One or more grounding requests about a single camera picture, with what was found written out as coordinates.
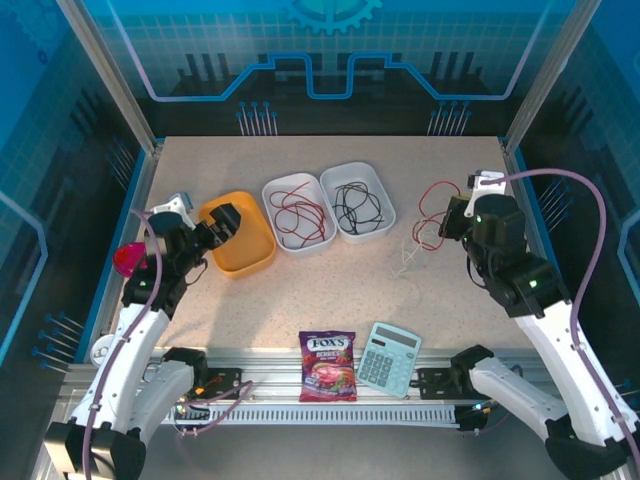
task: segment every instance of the orange bowl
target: orange bowl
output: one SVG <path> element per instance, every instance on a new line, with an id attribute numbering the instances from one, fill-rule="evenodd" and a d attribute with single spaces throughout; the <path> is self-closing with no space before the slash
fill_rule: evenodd
<path id="1" fill-rule="evenodd" d="M 276 240 L 260 207 L 247 192 L 232 192 L 211 200 L 200 208 L 198 218 L 212 225 L 211 210 L 225 203 L 240 213 L 240 228 L 224 245 L 211 253 L 218 269 L 231 278 L 243 278 L 273 263 Z"/>

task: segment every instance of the candy bag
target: candy bag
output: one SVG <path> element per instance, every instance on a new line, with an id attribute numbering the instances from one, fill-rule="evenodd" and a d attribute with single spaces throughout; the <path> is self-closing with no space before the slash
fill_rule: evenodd
<path id="1" fill-rule="evenodd" d="M 354 332 L 300 332 L 301 402 L 355 402 Z"/>

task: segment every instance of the calculator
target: calculator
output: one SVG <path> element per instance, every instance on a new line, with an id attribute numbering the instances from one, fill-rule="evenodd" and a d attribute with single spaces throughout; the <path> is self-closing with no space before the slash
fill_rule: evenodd
<path id="1" fill-rule="evenodd" d="M 411 332 L 376 322 L 358 367 L 358 380 L 377 390 L 404 397 L 422 340 Z"/>

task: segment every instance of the beige table surface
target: beige table surface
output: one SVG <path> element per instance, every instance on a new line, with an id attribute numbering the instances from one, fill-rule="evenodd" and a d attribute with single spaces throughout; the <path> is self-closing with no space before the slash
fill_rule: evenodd
<path id="1" fill-rule="evenodd" d="M 423 348 L 531 348 L 515 322 L 471 284 L 465 253 L 447 241 L 437 252 L 417 253 L 403 267 L 402 243 L 413 251 L 417 202 L 433 182 L 465 188 L 479 168 L 503 170 L 492 137 L 170 137 L 166 139 L 147 206 L 187 191 L 197 221 L 200 206 L 234 190 L 261 205 L 270 180 L 295 172 L 365 161 L 378 173 L 397 221 L 390 233 L 364 245 L 336 237 L 331 248 L 295 259 L 278 251 L 266 270 L 231 280 L 213 262 L 189 287 L 159 346 L 296 348 L 301 330 L 348 330 L 363 347 L 375 321 L 405 327 Z M 427 212 L 446 209 L 452 189 L 434 191 Z"/>

